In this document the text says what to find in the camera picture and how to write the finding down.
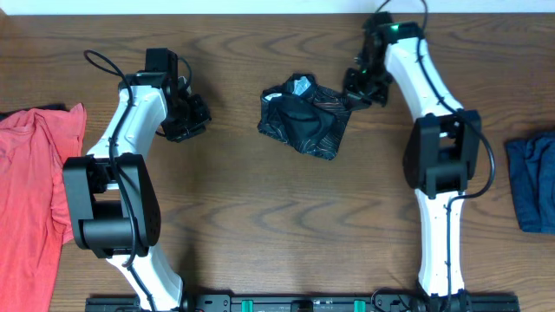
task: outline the red cloth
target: red cloth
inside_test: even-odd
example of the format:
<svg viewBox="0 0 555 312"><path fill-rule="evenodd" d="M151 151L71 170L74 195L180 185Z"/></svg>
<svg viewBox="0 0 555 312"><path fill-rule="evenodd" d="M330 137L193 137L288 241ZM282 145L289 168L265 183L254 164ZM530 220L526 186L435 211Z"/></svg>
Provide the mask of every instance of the red cloth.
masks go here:
<svg viewBox="0 0 555 312"><path fill-rule="evenodd" d="M0 122L0 310L48 311L73 238L63 163L81 154L87 113L31 109Z"/></svg>

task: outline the blue denim fabric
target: blue denim fabric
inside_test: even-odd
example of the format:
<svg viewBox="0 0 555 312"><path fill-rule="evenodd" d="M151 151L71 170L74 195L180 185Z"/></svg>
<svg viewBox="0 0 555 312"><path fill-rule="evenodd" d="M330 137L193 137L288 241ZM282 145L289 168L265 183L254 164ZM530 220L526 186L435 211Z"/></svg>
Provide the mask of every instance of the blue denim fabric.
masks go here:
<svg viewBox="0 0 555 312"><path fill-rule="evenodd" d="M506 145L520 229L555 234L555 132Z"/></svg>

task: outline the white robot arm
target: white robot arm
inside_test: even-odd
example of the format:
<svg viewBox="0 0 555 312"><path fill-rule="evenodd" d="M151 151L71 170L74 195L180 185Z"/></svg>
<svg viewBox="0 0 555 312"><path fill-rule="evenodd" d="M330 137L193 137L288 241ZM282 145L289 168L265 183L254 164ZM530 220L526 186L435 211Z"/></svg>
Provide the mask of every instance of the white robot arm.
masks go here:
<svg viewBox="0 0 555 312"><path fill-rule="evenodd" d="M177 62L172 51L148 49L145 70L127 75L129 85L120 84L120 103L106 132L87 156L69 159L63 170L75 241L118 268L139 295L144 310L179 309L183 295L183 281L157 244L160 208L144 160L160 125L163 136L179 142L204 132L210 120L200 97L190 96L188 80L177 77ZM113 137L118 168L110 163ZM118 172L123 173L121 185L115 178ZM131 230L125 200L105 203L94 198L94 193L121 191L122 187L134 212L136 233ZM139 247L128 265L133 235Z"/></svg>
<svg viewBox="0 0 555 312"><path fill-rule="evenodd" d="M385 105L389 83L399 85L415 123L403 167L420 207L419 284L429 298L450 298L465 289L460 271L463 200L454 198L463 197L474 174L480 117L463 111L449 93L416 23L393 23L383 12L364 28L366 40L357 57L361 70L350 69L345 76L349 108L366 108L372 101ZM454 141L445 146L443 139Z"/></svg>

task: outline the black cloth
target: black cloth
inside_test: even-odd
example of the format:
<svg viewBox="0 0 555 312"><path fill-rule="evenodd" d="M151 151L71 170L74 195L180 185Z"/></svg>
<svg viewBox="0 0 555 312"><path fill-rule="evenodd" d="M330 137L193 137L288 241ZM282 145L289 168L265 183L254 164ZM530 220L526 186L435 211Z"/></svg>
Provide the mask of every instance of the black cloth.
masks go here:
<svg viewBox="0 0 555 312"><path fill-rule="evenodd" d="M318 86L313 75L295 74L260 96L258 131L300 153L332 160L347 127L350 112L337 91Z"/></svg>

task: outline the wood grain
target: wood grain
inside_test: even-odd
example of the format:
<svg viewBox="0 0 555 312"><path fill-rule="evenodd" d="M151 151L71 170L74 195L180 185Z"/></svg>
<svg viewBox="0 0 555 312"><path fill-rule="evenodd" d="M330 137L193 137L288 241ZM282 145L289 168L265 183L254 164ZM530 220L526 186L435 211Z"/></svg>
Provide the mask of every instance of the wood grain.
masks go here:
<svg viewBox="0 0 555 312"><path fill-rule="evenodd" d="M146 48L168 47L192 64L193 89L213 117L192 140L155 139L147 160L162 210L161 244L191 288L412 289L420 220L401 167L412 123L399 89L392 87L385 108L353 114L333 161L298 154L256 130L261 91L293 72L341 89L366 17L8 17L0 29L0 110L83 102L87 151L112 117L118 80L88 65L82 51L101 51L130 73L144 66ZM428 27L436 67L465 107L480 110L499 167L493 189L465 205L467 288L514 291L524 311L553 310L555 237L519 230L503 145L553 128L555 16L432 15ZM486 181L485 156L482 149L471 191ZM131 292L92 252L63 246L51 310L83 310L90 295Z"/></svg>

